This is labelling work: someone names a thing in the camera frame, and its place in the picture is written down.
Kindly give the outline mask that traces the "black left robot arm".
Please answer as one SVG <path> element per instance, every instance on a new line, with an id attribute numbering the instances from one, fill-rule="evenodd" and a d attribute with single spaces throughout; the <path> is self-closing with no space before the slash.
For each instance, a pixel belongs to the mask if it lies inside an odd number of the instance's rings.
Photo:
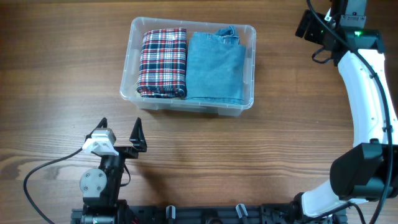
<path id="1" fill-rule="evenodd" d="M 108 128 L 106 118 L 86 136 L 82 149 L 101 158 L 96 169 L 86 171 L 80 179 L 83 208 L 71 214 L 72 223 L 138 223 L 126 200 L 119 199 L 126 159 L 136 159 L 138 150 L 132 146 L 115 146 L 116 136 Z"/>

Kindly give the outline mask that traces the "red plaid shirt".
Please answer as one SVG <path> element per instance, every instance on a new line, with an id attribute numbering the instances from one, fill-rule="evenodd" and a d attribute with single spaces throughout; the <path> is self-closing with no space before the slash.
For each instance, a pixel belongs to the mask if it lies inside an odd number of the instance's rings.
<path id="1" fill-rule="evenodd" d="M 156 29 L 144 34 L 136 87 L 142 97 L 185 97 L 186 69 L 185 28 Z"/>

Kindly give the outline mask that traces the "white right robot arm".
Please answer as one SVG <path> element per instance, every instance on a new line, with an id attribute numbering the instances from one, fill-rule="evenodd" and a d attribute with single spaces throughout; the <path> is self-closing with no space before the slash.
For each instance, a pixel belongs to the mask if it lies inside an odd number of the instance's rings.
<path id="1" fill-rule="evenodd" d="M 366 30 L 365 1 L 333 1 L 326 14 L 304 12 L 296 36 L 331 52 L 345 83 L 353 147 L 331 165 L 329 179 L 290 203 L 176 208 L 167 222 L 344 223 L 346 209 L 397 195 L 397 116 L 384 73 L 384 46 Z M 207 111 L 238 116 L 254 97 L 256 32 L 251 26 L 148 17 L 131 24 L 121 96 L 147 110 Z"/>

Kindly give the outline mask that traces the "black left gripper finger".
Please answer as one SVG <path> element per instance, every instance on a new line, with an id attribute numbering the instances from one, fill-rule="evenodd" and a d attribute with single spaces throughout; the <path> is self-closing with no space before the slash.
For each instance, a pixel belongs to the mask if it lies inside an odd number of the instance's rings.
<path id="1" fill-rule="evenodd" d="M 147 152 L 147 143 L 142 128 L 142 120 L 140 118 L 137 118 L 134 123 L 129 141 L 138 152 Z"/>
<path id="2" fill-rule="evenodd" d="M 91 135 L 93 134 L 93 132 L 97 129 L 97 128 L 107 128 L 108 127 L 108 120 L 107 118 L 102 118 L 101 121 L 97 124 L 97 126 L 88 134 L 85 136 L 85 139 L 89 139 L 91 138 Z"/>

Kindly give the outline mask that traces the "blue denim garment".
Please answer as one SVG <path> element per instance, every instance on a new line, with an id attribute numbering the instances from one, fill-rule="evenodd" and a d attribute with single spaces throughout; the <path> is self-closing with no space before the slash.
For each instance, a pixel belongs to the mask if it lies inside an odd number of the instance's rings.
<path id="1" fill-rule="evenodd" d="M 185 99 L 241 105 L 245 46 L 234 26 L 195 32 L 188 44 Z"/>

